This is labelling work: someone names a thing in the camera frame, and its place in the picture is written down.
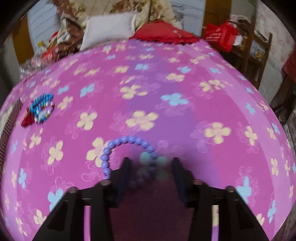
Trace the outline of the white cushion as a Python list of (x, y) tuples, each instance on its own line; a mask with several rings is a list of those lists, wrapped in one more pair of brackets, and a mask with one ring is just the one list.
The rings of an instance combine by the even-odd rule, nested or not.
[(136, 17), (133, 12), (88, 17), (80, 51), (105, 42), (132, 37), (135, 33)]

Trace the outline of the striped white tray box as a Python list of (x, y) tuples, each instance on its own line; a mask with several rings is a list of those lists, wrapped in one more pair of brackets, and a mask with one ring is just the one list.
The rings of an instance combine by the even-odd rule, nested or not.
[(1, 172), (4, 165), (4, 156), (6, 152), (6, 146), (11, 135), (11, 131), (15, 126), (16, 119), (22, 109), (22, 102), (17, 99), (13, 102), (2, 114), (1, 114), (1, 147), (0, 147), (0, 162)]

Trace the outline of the red bag on shelf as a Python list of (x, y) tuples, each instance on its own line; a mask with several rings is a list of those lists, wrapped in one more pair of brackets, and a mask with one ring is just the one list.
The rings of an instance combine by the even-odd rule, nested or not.
[(219, 26), (208, 23), (203, 39), (214, 49), (220, 52), (230, 53), (237, 35), (238, 30), (229, 24), (228, 21)]

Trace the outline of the wooden shelf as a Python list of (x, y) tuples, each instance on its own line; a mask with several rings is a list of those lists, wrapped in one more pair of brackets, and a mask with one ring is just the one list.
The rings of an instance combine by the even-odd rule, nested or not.
[(230, 20), (229, 23), (236, 27), (238, 35), (242, 38), (241, 42), (233, 46), (231, 51), (238, 56), (236, 67), (256, 89), (259, 89), (273, 34), (269, 33), (268, 37), (264, 37), (256, 29), (256, 15), (253, 15), (250, 21), (244, 16), (239, 16), (237, 20)]

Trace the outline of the pink floral bed sheet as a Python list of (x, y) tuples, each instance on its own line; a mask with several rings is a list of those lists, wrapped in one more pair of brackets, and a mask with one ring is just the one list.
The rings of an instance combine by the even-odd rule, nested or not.
[[(255, 87), (206, 42), (128, 40), (58, 61), (16, 85), (23, 107), (4, 159), (1, 204), (15, 240), (32, 240), (71, 187), (103, 177), (101, 155), (121, 137), (155, 150), (156, 177), (112, 214), (116, 240), (185, 240), (191, 215), (171, 174), (177, 157), (195, 178), (234, 186), (273, 238), (295, 202), (287, 136)], [(27, 108), (38, 122), (21, 126)]]

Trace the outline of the floral beige quilt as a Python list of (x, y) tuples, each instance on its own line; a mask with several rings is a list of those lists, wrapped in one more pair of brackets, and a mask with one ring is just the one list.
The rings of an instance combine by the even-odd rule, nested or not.
[(170, 1), (109, 0), (109, 1), (51, 1), (60, 16), (68, 16), (80, 28), (86, 27), (86, 19), (91, 16), (125, 12), (136, 13), (135, 28), (162, 20), (170, 24), (176, 22)]

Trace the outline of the red heart pillow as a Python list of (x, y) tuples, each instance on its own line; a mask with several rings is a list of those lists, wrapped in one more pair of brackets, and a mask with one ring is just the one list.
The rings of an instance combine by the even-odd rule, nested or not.
[(175, 28), (164, 21), (154, 21), (142, 26), (131, 39), (146, 42), (158, 42), (167, 44), (194, 44), (200, 38), (182, 29)]

